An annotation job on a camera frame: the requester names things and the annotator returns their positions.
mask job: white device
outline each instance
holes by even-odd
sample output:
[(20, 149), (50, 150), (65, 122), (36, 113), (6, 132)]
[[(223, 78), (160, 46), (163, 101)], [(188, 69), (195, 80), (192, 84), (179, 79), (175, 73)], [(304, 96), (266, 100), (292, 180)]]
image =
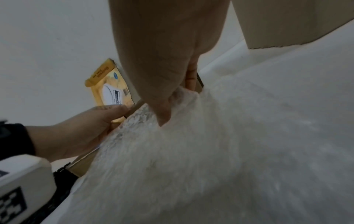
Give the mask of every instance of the white device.
[(124, 104), (123, 91), (109, 84), (104, 84), (102, 88), (103, 101), (105, 105)]
[(56, 190), (51, 164), (19, 155), (0, 161), (0, 224), (18, 224), (47, 203)]

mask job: white surface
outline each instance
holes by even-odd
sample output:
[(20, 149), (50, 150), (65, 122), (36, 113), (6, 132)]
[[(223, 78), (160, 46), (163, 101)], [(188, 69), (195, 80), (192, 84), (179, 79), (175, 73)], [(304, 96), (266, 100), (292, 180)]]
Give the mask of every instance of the white surface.
[[(224, 75), (244, 76), (287, 106), (326, 124), (324, 137), (354, 145), (354, 21), (307, 45), (248, 50), (241, 42), (200, 71), (206, 84)], [(53, 223), (69, 201), (46, 219)]]
[[(200, 68), (243, 38), (235, 18), (231, 6), (221, 40)], [(13, 123), (56, 124), (95, 106), (84, 81), (107, 58), (120, 68), (108, 1), (3, 0), (0, 30), (0, 118)]]
[[(27, 205), (27, 209), (10, 221), (10, 224), (22, 222), (54, 195), (56, 186), (52, 168), (43, 158), (30, 155), (13, 156), (0, 161), (0, 170), (9, 173), (0, 178), (0, 196), (20, 187)], [(11, 210), (13, 212), (14, 207), (7, 208), (8, 215), (12, 213)]]

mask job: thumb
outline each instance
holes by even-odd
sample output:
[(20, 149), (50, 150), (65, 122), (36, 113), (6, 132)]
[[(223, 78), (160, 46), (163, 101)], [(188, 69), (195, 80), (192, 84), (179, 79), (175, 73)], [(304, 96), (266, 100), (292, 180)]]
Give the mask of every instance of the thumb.
[(149, 106), (156, 114), (157, 122), (160, 127), (171, 119), (171, 105), (168, 99), (150, 103)]
[(107, 105), (95, 107), (94, 109), (101, 110), (101, 119), (107, 123), (123, 117), (129, 111), (126, 105)]

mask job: bubble wrap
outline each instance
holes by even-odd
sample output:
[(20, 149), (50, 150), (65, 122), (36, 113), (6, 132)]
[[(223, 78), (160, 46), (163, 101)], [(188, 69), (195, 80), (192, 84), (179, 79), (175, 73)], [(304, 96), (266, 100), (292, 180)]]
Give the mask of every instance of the bubble wrap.
[(60, 223), (354, 222), (354, 157), (258, 86), (178, 89), (162, 128), (144, 105), (104, 142)]

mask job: white wall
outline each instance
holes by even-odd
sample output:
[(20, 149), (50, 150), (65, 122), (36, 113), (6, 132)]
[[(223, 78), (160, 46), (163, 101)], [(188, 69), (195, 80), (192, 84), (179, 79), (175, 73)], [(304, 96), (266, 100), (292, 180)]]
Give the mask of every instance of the white wall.
[[(243, 39), (235, 19), (231, 6), (200, 69)], [(49, 125), (94, 106), (84, 81), (107, 58), (119, 63), (106, 0), (3, 0), (0, 30), (0, 118), (10, 122)]]

